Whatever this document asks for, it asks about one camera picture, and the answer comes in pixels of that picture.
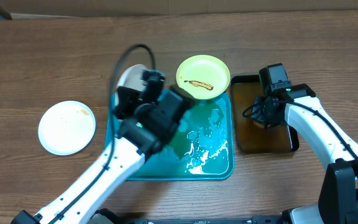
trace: white plate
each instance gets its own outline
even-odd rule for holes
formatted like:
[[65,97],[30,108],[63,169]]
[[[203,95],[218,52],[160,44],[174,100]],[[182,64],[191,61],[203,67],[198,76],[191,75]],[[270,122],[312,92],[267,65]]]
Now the white plate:
[[77,101],[63,101],[42,116],[38,137],[48,152],[66,156],[88,145],[95,130],[96,120],[89,107]]

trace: wooden table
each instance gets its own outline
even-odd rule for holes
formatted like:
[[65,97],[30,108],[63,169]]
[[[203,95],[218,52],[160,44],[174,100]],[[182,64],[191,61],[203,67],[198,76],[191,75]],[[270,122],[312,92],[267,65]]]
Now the wooden table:
[[[0,22],[0,223],[37,212],[98,157],[107,120],[107,82],[118,56],[145,43],[168,84],[186,58],[220,58],[231,74],[284,64],[358,142],[358,11],[281,12]],[[128,65],[149,63],[137,52]],[[73,156],[39,143],[43,113],[63,100],[94,111],[96,136]],[[316,202],[324,170],[300,140],[294,154],[242,155],[224,181],[126,182],[104,203],[147,218],[234,218],[276,214]]]

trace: blue tray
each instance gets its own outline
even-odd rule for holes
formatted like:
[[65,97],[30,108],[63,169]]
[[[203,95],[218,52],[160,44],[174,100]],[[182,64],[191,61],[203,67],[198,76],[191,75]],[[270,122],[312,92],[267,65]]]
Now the blue tray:
[[[114,117],[115,128],[119,121]],[[106,131],[111,141],[110,120]],[[223,180],[234,170],[231,104],[223,93],[187,111],[172,141],[129,180]]]

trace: black cable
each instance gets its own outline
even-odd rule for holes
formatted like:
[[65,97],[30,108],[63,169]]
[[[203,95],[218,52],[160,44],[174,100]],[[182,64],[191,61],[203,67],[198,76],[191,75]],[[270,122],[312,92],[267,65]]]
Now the black cable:
[[125,59],[128,57],[128,55],[138,49],[138,48],[143,48],[145,49],[150,56],[151,59],[151,63],[152,63],[152,69],[155,70],[155,58],[154,58],[154,54],[151,51],[151,49],[144,45],[144,44],[136,44],[133,45],[132,47],[128,48],[120,57],[120,59],[118,60],[116,66],[114,67],[114,70],[112,71],[112,74],[110,76],[110,85],[109,85],[109,105],[108,105],[108,113],[111,114],[110,116],[110,128],[111,128],[111,135],[112,135],[112,139],[111,139],[111,150],[110,150],[110,154],[109,157],[107,159],[107,162],[105,163],[105,165],[103,166],[103,168],[101,169],[101,171],[99,172],[99,174],[92,180],[91,183],[89,183],[89,185],[76,197],[74,198],[59,214],[57,214],[55,216],[55,218],[53,218],[48,224],[53,224],[56,221],[60,220],[61,218],[64,217],[64,214],[75,204],[77,203],[77,201],[79,201],[80,198],[82,198],[82,196],[84,196],[85,193],[87,193],[87,191],[89,191],[89,189],[99,180],[99,178],[103,175],[104,171],[106,171],[109,167],[109,164],[111,162],[112,159],[112,155],[114,154],[114,136],[115,134],[115,129],[114,129],[114,116],[112,115],[113,111],[114,111],[114,107],[113,104],[114,102],[112,101],[112,96],[113,96],[113,90],[114,87],[116,86],[116,77],[118,75],[118,73],[121,71],[122,68],[122,64],[124,63]]
[[[285,101],[285,100],[272,100],[270,101],[271,103],[280,103],[280,104],[291,104],[291,105],[295,105],[295,106],[299,106],[305,110],[308,110],[312,113],[314,113],[316,116],[318,116],[320,119],[322,119],[327,126],[331,129],[331,131],[336,135],[336,137],[338,138],[338,140],[343,144],[343,146],[345,147],[345,149],[352,155],[352,157],[354,158],[354,160],[357,162],[358,164],[358,156],[357,154],[353,151],[353,149],[350,147],[350,145],[348,143],[345,142],[345,140],[342,138],[342,136],[339,134],[339,132],[337,131],[337,129],[328,121],[327,118],[325,118],[321,113],[319,113],[318,110],[313,110],[308,106],[305,106],[301,103],[296,103],[296,102],[292,102],[292,101]],[[251,117],[253,114],[256,113],[253,112],[251,114],[245,115],[245,113],[247,111],[249,111],[251,108],[255,107],[255,106],[262,106],[262,108],[258,108],[258,110],[260,110],[261,112],[263,112],[263,107],[264,107],[264,102],[260,102],[260,103],[255,103],[253,105],[251,105],[250,107],[248,107],[247,109],[244,110],[244,112],[242,113],[243,117],[248,118]]]

